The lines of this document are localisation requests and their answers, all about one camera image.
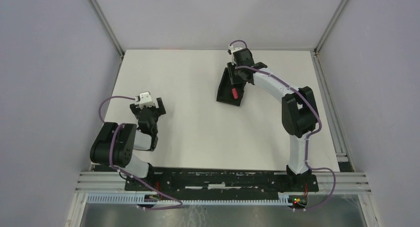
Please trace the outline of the red handled screwdriver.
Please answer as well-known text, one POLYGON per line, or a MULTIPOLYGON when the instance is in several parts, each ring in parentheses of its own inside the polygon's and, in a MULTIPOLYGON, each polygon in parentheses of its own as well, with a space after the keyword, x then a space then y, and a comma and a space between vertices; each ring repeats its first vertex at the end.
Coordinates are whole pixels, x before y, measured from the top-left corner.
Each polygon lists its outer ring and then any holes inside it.
POLYGON ((236 88, 232 88, 232 96, 235 100, 239 98, 236 88))

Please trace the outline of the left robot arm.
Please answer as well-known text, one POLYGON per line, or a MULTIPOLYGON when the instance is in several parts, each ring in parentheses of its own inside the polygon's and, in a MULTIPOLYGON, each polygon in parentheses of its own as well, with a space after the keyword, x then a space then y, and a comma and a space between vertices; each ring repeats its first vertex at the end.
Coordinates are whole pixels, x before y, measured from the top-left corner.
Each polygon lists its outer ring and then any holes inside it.
POLYGON ((103 123, 90 150, 90 160, 94 164, 109 166, 130 178, 149 178, 153 175, 153 165, 142 161, 133 153, 152 152, 158 143, 158 120, 166 110, 162 98, 151 97, 148 92, 136 97, 111 96, 98 108, 98 115, 103 123), (136 118, 136 123, 106 122, 102 116, 105 102, 115 99, 127 99, 134 103, 129 108, 136 118))

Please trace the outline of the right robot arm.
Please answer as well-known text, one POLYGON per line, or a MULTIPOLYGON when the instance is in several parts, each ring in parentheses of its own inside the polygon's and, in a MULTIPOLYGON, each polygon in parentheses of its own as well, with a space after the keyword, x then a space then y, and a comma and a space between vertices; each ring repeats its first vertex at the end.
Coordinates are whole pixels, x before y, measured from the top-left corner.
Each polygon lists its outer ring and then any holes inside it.
POLYGON ((246 84, 257 86, 281 104, 281 123, 290 137, 290 158, 286 173, 291 182, 309 179, 308 139, 322 128, 313 90, 298 88, 280 79, 263 62, 255 62, 248 48, 228 47, 231 61, 224 69, 216 100, 240 106, 246 84))

